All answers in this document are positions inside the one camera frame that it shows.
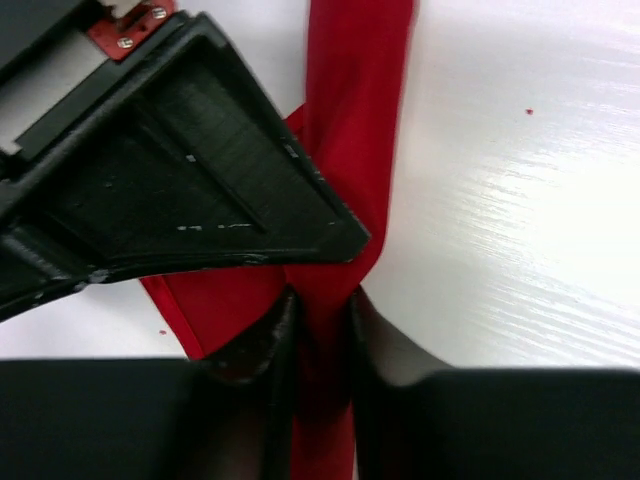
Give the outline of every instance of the folded red cloth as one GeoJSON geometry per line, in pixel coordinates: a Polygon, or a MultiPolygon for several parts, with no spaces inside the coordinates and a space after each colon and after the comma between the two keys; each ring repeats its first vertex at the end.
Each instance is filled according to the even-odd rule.
{"type": "Polygon", "coordinates": [[[306,104],[290,126],[372,234],[343,265],[223,269],[143,284],[187,355],[209,354],[260,318],[286,283],[301,296],[294,480],[353,474],[344,308],[384,243],[395,129],[413,0],[312,0],[306,104]],[[300,117],[304,131],[300,131],[300,117]]]}

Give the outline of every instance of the red cloth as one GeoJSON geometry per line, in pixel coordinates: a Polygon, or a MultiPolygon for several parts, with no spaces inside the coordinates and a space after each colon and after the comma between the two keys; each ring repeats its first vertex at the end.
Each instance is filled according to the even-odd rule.
{"type": "MultiPolygon", "coordinates": [[[[143,280],[191,357],[211,353],[260,318],[286,283],[306,312],[299,344],[293,480],[348,480],[353,425],[346,363],[349,295],[384,242],[413,0],[312,0],[302,141],[372,234],[343,265],[259,267],[143,280]]],[[[290,119],[292,128],[302,114],[290,119]]]]}

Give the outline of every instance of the white surface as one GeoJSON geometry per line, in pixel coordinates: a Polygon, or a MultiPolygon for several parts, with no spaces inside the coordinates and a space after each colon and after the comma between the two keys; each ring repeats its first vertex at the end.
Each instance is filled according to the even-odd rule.
{"type": "MultiPolygon", "coordinates": [[[[305,2],[183,1],[280,110],[305,2]]],[[[411,50],[389,240],[366,287],[458,365],[640,365],[640,4],[433,0],[411,50]],[[532,108],[533,115],[525,110],[532,108]]],[[[0,325],[0,356],[180,355],[135,282],[0,325]]]]}

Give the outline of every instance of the screw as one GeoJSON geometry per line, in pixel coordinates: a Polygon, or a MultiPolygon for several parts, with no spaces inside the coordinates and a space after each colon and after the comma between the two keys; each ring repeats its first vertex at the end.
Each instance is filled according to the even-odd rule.
{"type": "Polygon", "coordinates": [[[151,15],[153,15],[153,18],[155,18],[156,20],[160,20],[161,18],[167,16],[167,11],[162,7],[156,7],[151,10],[151,15]]]}
{"type": "Polygon", "coordinates": [[[131,48],[133,47],[133,40],[131,40],[129,37],[122,37],[118,39],[118,46],[120,48],[131,48]]]}

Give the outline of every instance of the red bracket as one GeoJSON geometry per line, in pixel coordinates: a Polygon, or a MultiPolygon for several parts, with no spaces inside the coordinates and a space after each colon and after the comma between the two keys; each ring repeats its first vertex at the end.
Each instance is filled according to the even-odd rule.
{"type": "Polygon", "coordinates": [[[120,62],[166,22],[175,10],[174,0],[141,2],[120,22],[105,17],[91,26],[87,34],[112,60],[120,62]]]}

